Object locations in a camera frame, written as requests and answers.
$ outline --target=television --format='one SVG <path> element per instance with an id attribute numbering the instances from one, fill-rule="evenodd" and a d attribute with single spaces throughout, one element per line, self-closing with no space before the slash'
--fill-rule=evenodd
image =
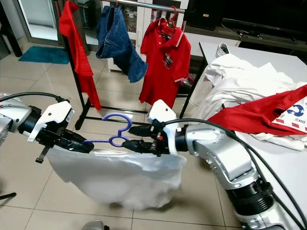
<path id="1" fill-rule="evenodd" d="M 307 38 L 307 0 L 227 0 L 222 23 Z"/>

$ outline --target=power cord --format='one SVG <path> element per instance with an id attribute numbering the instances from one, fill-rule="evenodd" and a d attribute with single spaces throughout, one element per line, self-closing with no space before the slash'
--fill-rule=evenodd
<path id="1" fill-rule="evenodd" d="M 223 25 L 223 23 L 221 23 L 221 26 L 222 26 L 224 29 L 226 29 L 226 30 L 228 30 L 229 32 L 231 32 L 232 34 L 237 35 L 237 36 L 240 38 L 240 41 L 242 42 L 242 36 L 241 36 L 241 35 L 237 34 L 236 32 L 232 31 L 231 29 L 227 28 L 226 26 Z"/>
<path id="2" fill-rule="evenodd" d="M 21 93 L 16 93 L 16 94 L 12 94 L 12 95 L 9 95 L 9 96 L 2 97 L 2 98 L 0 98 L 0 102 L 4 102 L 8 99 L 12 99 L 12 98 L 15 98 L 15 97 L 22 97 L 22 96 L 28 96 L 28 95 L 39 95 L 39 96 L 53 97 L 57 100 L 57 102 L 68 101 L 68 100 L 61 98 L 60 96 L 56 96 L 56 95 L 48 93 L 48 92 L 21 92 Z"/>
<path id="3" fill-rule="evenodd" d="M 294 205 L 294 207 L 296 208 L 300 218 L 302 219 L 305 228 L 300 224 L 300 222 L 297 220 L 297 218 L 293 215 L 293 213 L 291 213 L 291 211 L 286 207 L 286 205 L 281 201 L 281 199 L 275 194 L 273 193 L 273 197 L 276 198 L 277 197 L 277 201 L 281 204 L 281 206 L 284 208 L 285 212 L 293 219 L 293 221 L 298 225 L 298 227 L 301 230 L 306 230 L 307 229 L 307 220 L 301 210 L 301 208 L 299 207 L 298 203 L 295 201 L 294 197 L 292 196 L 292 194 L 289 192 L 289 190 L 286 188 L 286 186 L 284 185 L 284 183 L 281 181 L 281 179 L 277 176 L 277 174 L 274 172 L 274 170 L 269 166 L 269 164 L 260 156 L 260 154 L 254 150 L 254 148 L 252 148 L 249 144 L 247 144 L 246 142 L 244 142 L 243 140 L 241 140 L 239 137 L 237 137 L 235 135 L 235 133 L 233 133 L 232 131 L 218 125 L 215 123 L 212 123 L 210 121 L 205 121 L 205 120 L 201 120 L 201 119 L 196 119 L 196 118 L 182 118 L 182 119 L 175 119 L 175 120 L 171 120 L 171 121 L 166 121 L 166 122 L 162 122 L 161 124 L 163 126 L 167 126 L 173 123 L 181 123 L 181 122 L 198 122 L 198 123 L 203 123 L 203 124 L 207 124 L 207 125 L 212 125 L 214 127 L 217 127 L 221 130 L 223 130 L 229 137 L 231 137 L 232 139 L 238 141 L 241 145 L 243 145 L 243 147 L 247 150 L 248 154 L 250 155 L 256 169 L 258 170 L 259 175 L 261 176 L 262 180 L 265 181 L 264 175 L 260 169 L 260 167 L 258 166 L 257 162 L 255 161 L 254 156 L 252 155 L 252 153 L 249 151 L 251 150 L 258 158 L 259 160 L 261 160 L 261 162 L 265 165 L 265 167 L 270 171 L 270 173 L 274 176 L 274 178 L 277 180 L 277 182 L 279 183 L 279 185 L 283 188 L 283 190 L 285 191 L 285 193 L 287 194 L 287 196 L 289 197 L 289 199 L 291 200 L 292 204 Z"/>

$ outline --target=tile floor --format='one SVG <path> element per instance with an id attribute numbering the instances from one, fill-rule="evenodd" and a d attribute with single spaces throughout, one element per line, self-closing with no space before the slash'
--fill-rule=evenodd
<path id="1" fill-rule="evenodd" d="M 24 51 L 33 44 L 27 44 Z M 142 82 L 130 84 L 121 73 L 108 72 L 105 60 L 89 56 L 97 91 L 103 105 L 148 111 L 147 104 L 138 100 Z M 81 112 L 78 92 L 69 65 L 18 62 L 9 55 L 0 62 L 0 92 L 50 92 L 69 98 L 76 114 L 69 128 Z M 53 99 L 36 96 L 23 98 L 26 104 L 45 109 Z M 178 114 L 184 99 L 177 99 L 174 111 Z M 192 113 L 188 107 L 185 117 Z M 103 116 L 112 110 L 96 111 L 89 115 Z M 145 115 L 128 114 L 134 121 L 144 122 Z M 122 124 L 86 120 L 78 131 L 86 138 L 108 138 Z M 114 149 L 108 144 L 97 145 Z M 239 229 L 231 204 L 214 174 L 198 158 L 187 153 L 182 174 L 182 192 L 164 208 L 145 211 L 126 210 L 101 205 L 74 185 L 64 183 L 45 160 L 35 163 L 42 150 L 38 143 L 27 143 L 26 137 L 10 134 L 0 148 L 1 194 L 16 192 L 11 200 L 0 201 L 2 230 L 80 230 L 91 220 L 99 219 L 111 229 L 120 230 L 235 230 Z"/>

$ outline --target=polo collar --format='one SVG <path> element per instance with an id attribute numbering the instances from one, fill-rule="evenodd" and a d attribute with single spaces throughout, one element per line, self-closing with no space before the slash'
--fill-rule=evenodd
<path id="1" fill-rule="evenodd" d="M 160 29 L 160 23 L 165 23 L 166 24 L 167 20 L 165 18 L 157 19 L 155 22 L 150 24 L 150 27 L 159 30 Z M 171 39 L 169 39 L 165 43 L 165 46 L 168 45 L 168 44 L 171 44 L 171 45 L 173 45 L 175 47 L 178 47 L 178 45 L 179 45 L 179 43 L 181 41 L 182 36 L 183 36 L 183 31 L 179 27 L 177 27 L 176 30 L 175 30 L 174 35 L 171 37 Z"/>

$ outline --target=black cylinder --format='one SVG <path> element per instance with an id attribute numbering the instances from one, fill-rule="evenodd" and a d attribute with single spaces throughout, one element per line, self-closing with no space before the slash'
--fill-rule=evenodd
<path id="1" fill-rule="evenodd" d="M 259 180 L 239 189 L 227 190 L 227 194 L 236 212 L 244 216 L 259 214 L 273 205 L 271 184 Z"/>
<path id="2" fill-rule="evenodd" d="M 177 151 L 181 152 L 187 152 L 188 151 L 188 145 L 186 142 L 186 128 L 183 127 L 181 131 L 176 132 L 175 137 L 175 146 Z"/>
<path id="3" fill-rule="evenodd" d="M 31 114 L 27 117 L 25 122 L 19 126 L 19 133 L 22 134 L 24 131 L 31 133 L 40 117 L 40 112 L 32 109 Z"/>

